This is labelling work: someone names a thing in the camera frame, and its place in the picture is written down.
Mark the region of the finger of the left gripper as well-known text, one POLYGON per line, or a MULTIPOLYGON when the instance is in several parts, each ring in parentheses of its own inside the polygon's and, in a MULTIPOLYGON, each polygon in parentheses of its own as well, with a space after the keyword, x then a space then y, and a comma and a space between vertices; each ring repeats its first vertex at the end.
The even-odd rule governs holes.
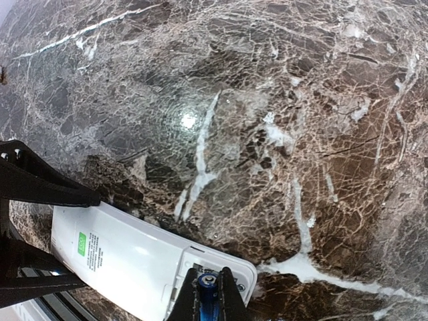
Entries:
POLYGON ((22 240, 1 240, 1 297, 39 298, 83 288, 86 283, 52 254, 40 250, 22 240), (32 268, 46 272, 58 272, 58 276, 19 277, 18 271, 32 268))
POLYGON ((100 194, 56 171, 20 140, 1 141, 1 198, 63 207, 91 207, 100 194))

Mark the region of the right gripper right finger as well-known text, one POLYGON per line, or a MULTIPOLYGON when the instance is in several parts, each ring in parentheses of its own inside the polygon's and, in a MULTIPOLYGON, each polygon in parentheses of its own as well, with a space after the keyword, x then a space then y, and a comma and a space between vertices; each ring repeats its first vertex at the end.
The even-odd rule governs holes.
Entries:
POLYGON ((251 317, 239 293, 233 274, 224 267, 218 275, 220 321, 250 321, 251 317))

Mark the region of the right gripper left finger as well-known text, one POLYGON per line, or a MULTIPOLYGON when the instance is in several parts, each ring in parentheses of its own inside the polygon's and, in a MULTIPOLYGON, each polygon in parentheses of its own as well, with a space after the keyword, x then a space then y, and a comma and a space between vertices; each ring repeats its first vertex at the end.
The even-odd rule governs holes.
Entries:
POLYGON ((200 321, 200 285, 195 268, 190 268, 166 321, 200 321))

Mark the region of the blue battery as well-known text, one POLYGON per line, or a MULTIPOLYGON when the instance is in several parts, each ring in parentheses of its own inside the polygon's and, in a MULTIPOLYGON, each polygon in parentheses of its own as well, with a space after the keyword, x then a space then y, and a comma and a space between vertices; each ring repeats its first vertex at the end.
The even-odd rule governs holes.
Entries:
POLYGON ((217 275, 214 273, 201 274, 199 285, 199 319, 202 321, 217 321, 219 317, 219 298, 217 275))

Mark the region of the white remote control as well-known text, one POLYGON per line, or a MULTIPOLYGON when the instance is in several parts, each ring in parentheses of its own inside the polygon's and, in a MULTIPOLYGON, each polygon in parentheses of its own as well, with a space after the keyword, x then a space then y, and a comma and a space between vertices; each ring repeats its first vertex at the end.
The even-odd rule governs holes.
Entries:
POLYGON ((229 267, 243 302, 257 282, 255 266, 140 220, 107 203, 53 210, 51 250, 99 294, 141 320, 165 320, 185 275, 229 267))

